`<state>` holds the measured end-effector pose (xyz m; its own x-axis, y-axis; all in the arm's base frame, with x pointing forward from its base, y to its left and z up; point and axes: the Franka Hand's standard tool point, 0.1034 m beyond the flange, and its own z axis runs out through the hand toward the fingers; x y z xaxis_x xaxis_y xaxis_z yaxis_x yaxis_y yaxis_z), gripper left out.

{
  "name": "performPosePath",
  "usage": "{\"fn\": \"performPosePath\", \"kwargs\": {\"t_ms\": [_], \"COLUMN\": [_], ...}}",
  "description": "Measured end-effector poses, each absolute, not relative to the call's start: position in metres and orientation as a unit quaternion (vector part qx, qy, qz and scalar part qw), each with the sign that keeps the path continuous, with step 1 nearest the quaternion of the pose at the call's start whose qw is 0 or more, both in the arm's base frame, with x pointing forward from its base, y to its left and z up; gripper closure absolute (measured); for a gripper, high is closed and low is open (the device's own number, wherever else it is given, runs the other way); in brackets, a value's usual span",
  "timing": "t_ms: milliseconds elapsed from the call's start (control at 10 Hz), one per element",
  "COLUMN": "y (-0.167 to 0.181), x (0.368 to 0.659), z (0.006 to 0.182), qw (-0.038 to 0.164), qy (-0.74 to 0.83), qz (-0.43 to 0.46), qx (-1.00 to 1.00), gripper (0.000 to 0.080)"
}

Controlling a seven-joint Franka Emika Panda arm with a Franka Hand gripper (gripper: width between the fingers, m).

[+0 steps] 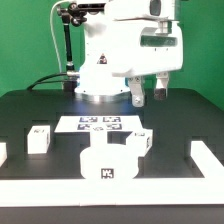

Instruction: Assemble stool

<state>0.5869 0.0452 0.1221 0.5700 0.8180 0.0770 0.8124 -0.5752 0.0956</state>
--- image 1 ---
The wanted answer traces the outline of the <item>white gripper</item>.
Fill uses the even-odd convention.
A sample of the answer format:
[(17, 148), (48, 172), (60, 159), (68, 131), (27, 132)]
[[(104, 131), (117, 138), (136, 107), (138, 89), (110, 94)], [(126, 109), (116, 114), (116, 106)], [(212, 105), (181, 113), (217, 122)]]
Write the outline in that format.
[(182, 31), (172, 22), (171, 32), (161, 34), (156, 23), (123, 24), (126, 32), (114, 38), (109, 49), (109, 68), (114, 77), (126, 77), (134, 107), (145, 104), (144, 79), (139, 76), (156, 75), (154, 98), (165, 100), (168, 96), (170, 71), (179, 70), (183, 64)]

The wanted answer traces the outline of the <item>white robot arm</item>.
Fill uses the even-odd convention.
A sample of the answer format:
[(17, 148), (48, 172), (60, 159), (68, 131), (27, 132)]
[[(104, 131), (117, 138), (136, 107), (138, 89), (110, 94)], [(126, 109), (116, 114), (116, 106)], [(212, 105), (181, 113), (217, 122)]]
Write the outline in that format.
[(168, 95), (169, 73), (183, 64), (181, 0), (79, 0), (87, 11), (81, 99), (109, 102), (132, 96), (145, 104), (144, 77), (154, 75), (154, 98)]

